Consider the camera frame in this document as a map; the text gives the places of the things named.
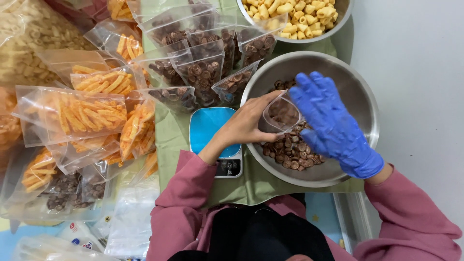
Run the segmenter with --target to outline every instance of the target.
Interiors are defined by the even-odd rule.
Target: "digital scale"
[[[214,134],[232,117],[235,110],[226,107],[202,108],[190,116],[190,151],[198,154]],[[215,178],[236,178],[243,173],[242,144],[227,147],[217,160]]]

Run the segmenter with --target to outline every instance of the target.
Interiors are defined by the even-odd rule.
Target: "right hand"
[[[343,171],[369,178],[384,167],[383,158],[370,148],[356,120],[340,100],[334,81],[318,72],[296,76],[289,95],[312,129],[300,135],[310,148],[338,160]]]

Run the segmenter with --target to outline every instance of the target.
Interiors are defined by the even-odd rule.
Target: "green tablecloth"
[[[144,49],[154,49],[153,44],[144,38]],[[310,46],[286,45],[278,42],[273,56],[293,51],[316,51],[336,57],[336,50],[330,39],[318,41]],[[180,150],[190,150],[188,142],[189,115],[175,115],[166,107],[157,104],[156,107],[156,146],[160,188],[163,191],[175,173]],[[338,185],[326,188],[305,188],[284,182],[266,171],[244,148],[244,173],[239,178],[216,179],[208,199],[207,206],[220,203],[239,203],[256,205],[270,198],[298,192],[359,192],[363,190],[364,182],[349,179]]]

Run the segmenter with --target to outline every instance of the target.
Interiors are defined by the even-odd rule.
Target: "stainless steel bowl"
[[[243,4],[241,0],[237,0],[238,7],[242,12],[243,16],[251,23],[254,24],[255,22],[250,16],[246,13],[245,8],[243,8]],[[303,39],[303,40],[292,40],[288,38],[278,37],[277,39],[282,42],[291,43],[291,44],[309,44],[314,43],[323,39],[326,39],[336,33],[340,28],[348,21],[349,16],[351,15],[351,11],[353,10],[354,0],[335,0],[334,8],[338,12],[337,21],[334,23],[334,28],[332,28],[327,33],[314,37],[311,39]]]
[[[375,148],[379,138],[379,109],[374,94],[366,81],[353,68],[324,53],[290,52],[264,64],[246,86],[241,106],[250,98],[268,93],[277,80],[290,80],[299,72],[309,74],[312,71],[319,71],[335,81],[343,103],[358,122],[371,148]],[[338,162],[333,159],[304,171],[297,171],[286,169],[276,163],[273,158],[264,156],[260,146],[255,144],[247,144],[247,146],[267,171],[294,185],[320,188],[349,179],[349,176],[341,170]]]

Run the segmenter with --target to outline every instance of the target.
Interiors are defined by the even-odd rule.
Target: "pink sleeve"
[[[155,201],[147,261],[165,261],[196,240],[201,228],[200,208],[213,185],[216,166],[193,152],[181,150],[175,175]]]
[[[365,185],[379,212],[379,239],[362,242],[354,251],[359,261],[458,261],[462,236],[429,196],[394,169],[382,184]]]

